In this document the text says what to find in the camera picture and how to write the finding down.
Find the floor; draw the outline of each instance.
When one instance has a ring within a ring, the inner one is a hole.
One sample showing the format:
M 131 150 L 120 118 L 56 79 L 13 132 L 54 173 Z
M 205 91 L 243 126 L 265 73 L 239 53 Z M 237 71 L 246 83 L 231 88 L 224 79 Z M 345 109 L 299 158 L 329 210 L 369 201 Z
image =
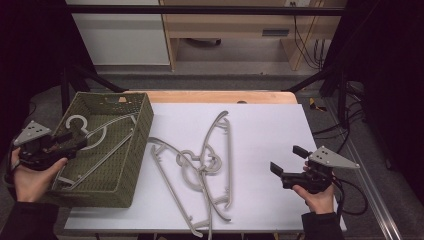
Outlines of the floor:
M 175 71 L 167 67 L 98 66 L 99 73 L 109 81 L 130 89 L 208 89 L 208 90 L 274 90 L 287 89 L 306 79 L 317 70 L 302 64 L 299 71 L 290 70 L 287 58 L 278 40 L 223 39 L 216 46 L 208 42 L 182 41 Z M 90 82 L 93 91 L 107 91 Z M 337 123 L 336 96 L 321 98 L 317 93 L 320 82 L 296 93 L 302 104 L 311 132 Z M 53 88 L 33 98 L 36 110 L 30 119 L 38 119 L 54 128 L 61 116 L 59 89 Z M 316 107 L 311 108 L 310 100 Z M 358 99 L 348 96 L 350 113 L 361 109 Z M 416 199 L 403 176 L 386 168 L 384 156 L 372 130 L 366 123 L 366 115 L 356 115 L 350 124 L 350 134 L 341 155 L 361 162 L 365 171 L 335 170 L 336 175 L 355 183 L 368 195 L 370 207 L 361 216 L 343 215 L 348 230 L 346 239 L 424 239 L 424 207 Z M 317 147 L 325 145 L 338 149 L 343 142 L 342 128 L 334 128 L 316 136 Z M 355 189 L 346 189 L 346 209 L 357 212 L 364 206 L 362 196 Z M 13 204 L 0 189 L 1 225 Z M 70 233 L 63 230 L 69 209 L 61 209 L 55 231 L 60 239 L 96 239 L 94 234 Z M 137 239 L 135 235 L 101 234 L 100 239 Z M 280 239 L 296 239 L 293 234 L 281 234 Z

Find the white wall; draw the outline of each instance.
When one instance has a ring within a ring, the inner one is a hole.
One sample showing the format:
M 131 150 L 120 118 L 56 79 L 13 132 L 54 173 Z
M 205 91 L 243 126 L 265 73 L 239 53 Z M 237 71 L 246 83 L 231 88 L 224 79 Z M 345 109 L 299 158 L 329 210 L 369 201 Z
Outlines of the white wall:
M 157 0 L 66 0 L 68 4 L 158 5 Z M 159 14 L 73 14 L 94 65 L 169 65 Z

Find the gray triangular marker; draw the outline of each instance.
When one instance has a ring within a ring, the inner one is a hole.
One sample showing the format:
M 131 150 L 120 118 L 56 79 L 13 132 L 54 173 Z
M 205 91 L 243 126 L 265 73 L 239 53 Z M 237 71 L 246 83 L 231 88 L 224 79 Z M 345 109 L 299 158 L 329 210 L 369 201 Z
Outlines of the gray triangular marker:
M 340 156 L 339 154 L 325 148 L 324 146 L 318 148 L 318 150 L 309 155 L 309 160 L 328 167 L 360 168 L 359 164 Z
M 19 134 L 18 138 L 16 138 L 16 140 L 13 142 L 13 145 L 20 146 L 31 140 L 48 135 L 49 133 L 51 133 L 50 128 L 46 128 L 43 125 L 31 121 L 28 126 L 22 129 L 21 134 Z

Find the wooden cabinet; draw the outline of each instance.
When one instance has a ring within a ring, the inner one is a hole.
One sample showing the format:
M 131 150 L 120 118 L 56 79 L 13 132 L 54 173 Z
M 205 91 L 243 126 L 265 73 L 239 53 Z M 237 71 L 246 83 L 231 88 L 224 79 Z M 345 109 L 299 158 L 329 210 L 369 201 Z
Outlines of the wooden cabinet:
M 161 0 L 162 5 L 196 6 L 266 6 L 284 7 L 286 0 Z M 311 0 L 309 7 L 343 7 L 346 0 Z M 304 41 L 313 38 L 331 39 L 340 17 L 296 17 L 297 30 Z M 163 15 L 165 35 L 171 66 L 175 67 L 180 38 L 280 38 L 292 70 L 302 60 L 301 51 L 294 42 L 293 16 L 273 15 Z
M 67 0 L 68 4 L 159 5 L 156 0 Z M 159 14 L 73 14 L 96 66 L 169 65 Z

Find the black metal pole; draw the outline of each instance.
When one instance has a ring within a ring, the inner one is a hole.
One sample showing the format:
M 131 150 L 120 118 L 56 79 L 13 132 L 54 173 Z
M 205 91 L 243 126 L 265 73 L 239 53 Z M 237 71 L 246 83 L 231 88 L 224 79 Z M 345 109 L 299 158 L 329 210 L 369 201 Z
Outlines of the black metal pole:
M 45 10 L 60 11 L 63 6 L 46 5 Z M 261 7 L 261 6 L 156 6 L 156 5 L 73 5 L 71 13 L 92 14 L 219 14 L 219 15 L 290 15 L 344 16 L 357 14 L 344 8 Z

